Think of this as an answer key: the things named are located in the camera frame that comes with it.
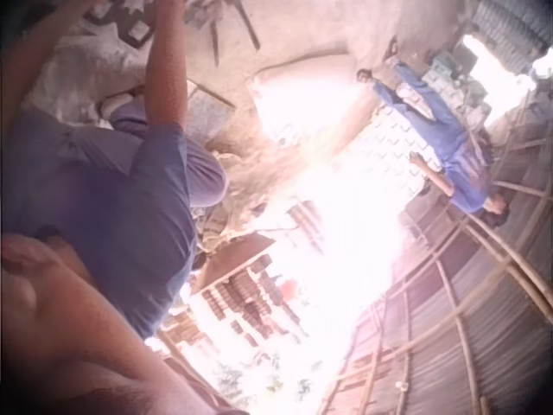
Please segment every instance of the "sunlight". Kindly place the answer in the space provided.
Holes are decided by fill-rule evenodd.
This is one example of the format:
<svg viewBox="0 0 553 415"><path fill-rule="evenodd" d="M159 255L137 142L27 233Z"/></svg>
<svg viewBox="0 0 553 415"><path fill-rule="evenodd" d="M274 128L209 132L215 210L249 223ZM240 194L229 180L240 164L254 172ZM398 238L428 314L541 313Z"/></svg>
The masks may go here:
<svg viewBox="0 0 553 415"><path fill-rule="evenodd" d="M486 46L471 35L466 35L463 43L478 56L470 74L488 92L484 98L492 107L492 112L485 123L485 126L488 126L518 106L524 96L536 85L529 76L516 76L507 72Z"/></svg>

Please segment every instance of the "hand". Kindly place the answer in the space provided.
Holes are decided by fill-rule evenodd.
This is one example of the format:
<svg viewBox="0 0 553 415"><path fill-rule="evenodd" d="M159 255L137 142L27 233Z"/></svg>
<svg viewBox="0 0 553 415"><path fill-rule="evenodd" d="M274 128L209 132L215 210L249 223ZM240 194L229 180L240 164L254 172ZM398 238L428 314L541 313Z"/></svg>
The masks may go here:
<svg viewBox="0 0 553 415"><path fill-rule="evenodd" d="M415 153L414 151L409 153L409 162L416 165L417 167L426 166L426 162L424 161L423 156Z"/></svg>

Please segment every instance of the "dark hair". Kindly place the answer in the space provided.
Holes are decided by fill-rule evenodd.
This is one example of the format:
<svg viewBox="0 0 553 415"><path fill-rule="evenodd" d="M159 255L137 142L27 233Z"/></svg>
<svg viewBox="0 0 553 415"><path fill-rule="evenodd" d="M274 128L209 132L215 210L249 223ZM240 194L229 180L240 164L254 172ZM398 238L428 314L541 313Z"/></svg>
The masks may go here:
<svg viewBox="0 0 553 415"><path fill-rule="evenodd" d="M507 222L507 219L509 219L510 213L511 211L509 210L509 205L507 205L502 214L494 214L492 212L488 212L484 210L480 218L491 229L495 229L496 227L502 227L505 224L505 222Z"/></svg>
<svg viewBox="0 0 553 415"><path fill-rule="evenodd" d="M122 386L98 389L53 403L47 415L147 415L156 396L149 390Z"/></svg>

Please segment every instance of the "dirt ground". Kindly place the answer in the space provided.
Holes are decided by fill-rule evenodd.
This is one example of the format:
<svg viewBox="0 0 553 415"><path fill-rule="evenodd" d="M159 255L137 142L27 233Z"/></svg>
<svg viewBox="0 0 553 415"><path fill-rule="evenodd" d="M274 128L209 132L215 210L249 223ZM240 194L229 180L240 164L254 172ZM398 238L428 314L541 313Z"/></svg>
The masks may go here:
<svg viewBox="0 0 553 415"><path fill-rule="evenodd" d="M213 64L208 27L188 28L188 78L237 108L228 126L209 144L210 150L242 159L228 166L236 208L247 211L268 196L277 200L293 194L295 180L353 139L378 104L375 96L367 95L333 135L281 149L260 131L246 88L253 74L325 52L348 52L359 67L373 67L394 35L403 51L424 56L454 38L472 1L243 0L261 49L255 51L238 14L229 10L219 24L219 68ZM64 45L46 67L31 100L67 122L94 120L95 101L142 80L145 56L113 50L94 36L68 37Z"/></svg>

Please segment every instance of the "blue pants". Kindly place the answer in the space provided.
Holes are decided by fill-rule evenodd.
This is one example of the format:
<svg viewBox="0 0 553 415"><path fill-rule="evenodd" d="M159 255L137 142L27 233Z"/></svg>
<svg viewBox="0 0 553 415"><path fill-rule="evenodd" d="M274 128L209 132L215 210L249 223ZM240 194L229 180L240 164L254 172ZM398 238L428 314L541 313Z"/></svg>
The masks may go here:
<svg viewBox="0 0 553 415"><path fill-rule="evenodd" d="M148 129L143 98L122 105L110 118L113 130L72 127L36 109L21 111L8 131L3 149L3 224L17 217L29 195L64 160L80 160L101 169L129 174L143 134ZM226 174L209 152L187 139L190 204L206 208L226 192Z"/></svg>
<svg viewBox="0 0 553 415"><path fill-rule="evenodd" d="M435 119L424 117L419 111L399 98L391 88L375 80L374 92L391 108L410 122L415 131L435 151L441 163L447 161L467 140L467 131L449 109L442 97L424 82L405 63L395 66L397 74L424 99Z"/></svg>

